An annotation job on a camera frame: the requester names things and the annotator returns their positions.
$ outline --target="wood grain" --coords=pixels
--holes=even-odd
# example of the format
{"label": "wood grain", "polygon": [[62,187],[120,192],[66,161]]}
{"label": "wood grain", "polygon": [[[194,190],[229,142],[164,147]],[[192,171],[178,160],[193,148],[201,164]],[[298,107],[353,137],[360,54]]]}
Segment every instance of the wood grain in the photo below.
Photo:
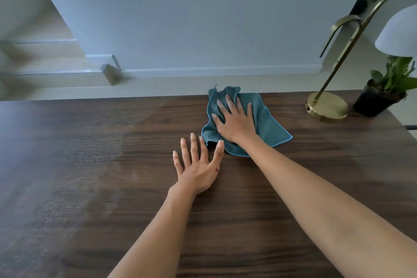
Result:
{"label": "wood grain", "polygon": [[[389,112],[317,122],[307,96],[262,95],[294,136],[277,149],[417,240],[415,139]],[[201,132],[207,102],[0,103],[0,276],[106,277],[175,183],[172,151]],[[341,277],[251,159],[230,155],[195,200],[178,276]]]}

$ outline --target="forearm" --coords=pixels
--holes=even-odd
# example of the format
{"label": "forearm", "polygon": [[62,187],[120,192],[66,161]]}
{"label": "forearm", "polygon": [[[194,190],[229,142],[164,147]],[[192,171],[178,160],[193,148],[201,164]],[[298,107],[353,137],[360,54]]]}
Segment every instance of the forearm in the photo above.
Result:
{"label": "forearm", "polygon": [[175,277],[193,200],[193,193],[174,185],[156,217],[109,277]]}
{"label": "forearm", "polygon": [[345,277],[408,277],[417,243],[346,193],[269,147],[239,143],[297,222]]}

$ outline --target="cleaning rag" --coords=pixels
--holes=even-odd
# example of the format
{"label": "cleaning rag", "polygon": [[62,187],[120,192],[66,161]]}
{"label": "cleaning rag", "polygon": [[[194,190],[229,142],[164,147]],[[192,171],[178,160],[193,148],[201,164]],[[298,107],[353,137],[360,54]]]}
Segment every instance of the cleaning rag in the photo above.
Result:
{"label": "cleaning rag", "polygon": [[236,104],[236,97],[239,97],[245,114],[247,114],[248,103],[252,103],[253,123],[255,124],[256,134],[267,143],[269,146],[277,146],[279,144],[288,142],[292,139],[289,134],[275,119],[271,116],[268,108],[263,104],[262,98],[259,94],[240,94],[240,87],[226,87],[223,91],[217,91],[214,87],[208,92],[210,98],[207,105],[207,115],[209,116],[208,123],[203,127],[201,136],[208,145],[209,142],[217,143],[219,140],[224,140],[224,149],[227,153],[234,156],[249,157],[249,155],[237,144],[231,143],[224,139],[216,129],[212,113],[216,114],[224,123],[225,119],[218,109],[217,99],[219,99],[226,109],[230,112],[226,103],[226,94],[230,96],[233,103]]}

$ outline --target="gold lamp stand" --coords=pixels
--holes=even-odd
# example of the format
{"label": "gold lamp stand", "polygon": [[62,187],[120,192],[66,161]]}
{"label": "gold lamp stand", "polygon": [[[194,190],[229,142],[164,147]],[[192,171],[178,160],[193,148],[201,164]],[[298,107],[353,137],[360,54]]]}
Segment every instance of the gold lamp stand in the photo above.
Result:
{"label": "gold lamp stand", "polygon": [[325,91],[326,87],[329,85],[333,77],[336,75],[337,71],[345,61],[346,57],[349,55],[353,47],[355,46],[356,42],[364,32],[365,28],[368,26],[369,22],[371,22],[372,18],[374,17],[375,13],[381,8],[381,6],[386,3],[388,0],[382,0],[378,2],[378,4],[373,8],[371,13],[362,21],[359,16],[350,15],[346,16],[339,21],[337,21],[333,27],[331,28],[331,36],[327,41],[326,46],[324,47],[323,52],[321,53],[320,57],[324,55],[326,52],[327,47],[329,46],[331,40],[333,39],[336,32],[344,26],[348,22],[355,22],[357,23],[357,28],[352,35],[352,38],[347,43],[346,47],[340,54],[339,58],[337,59],[336,63],[333,65],[333,72],[326,80],[325,84],[321,88],[319,92],[312,93],[306,102],[306,110],[311,116],[315,117],[316,119],[322,122],[338,122],[346,118],[348,113],[347,103],[336,96],[335,94],[331,94],[330,92]]}

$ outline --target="desk lamp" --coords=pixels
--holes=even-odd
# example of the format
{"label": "desk lamp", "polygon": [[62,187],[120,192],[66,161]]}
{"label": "desk lamp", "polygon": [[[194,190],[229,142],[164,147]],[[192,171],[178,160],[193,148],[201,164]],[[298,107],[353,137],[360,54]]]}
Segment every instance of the desk lamp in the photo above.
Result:
{"label": "desk lamp", "polygon": [[[336,32],[346,23],[354,22],[357,28],[352,38],[333,65],[333,71],[319,92],[312,93],[306,102],[306,110],[311,116],[322,122],[338,122],[343,120],[348,113],[347,103],[326,90],[330,81],[349,55],[356,42],[374,17],[375,13],[388,0],[382,0],[373,8],[370,14],[362,21],[359,16],[349,15],[338,20],[331,28],[331,35],[320,57],[324,55]],[[417,56],[417,5],[408,7],[394,15],[387,23],[375,46],[382,52],[395,56]]]}

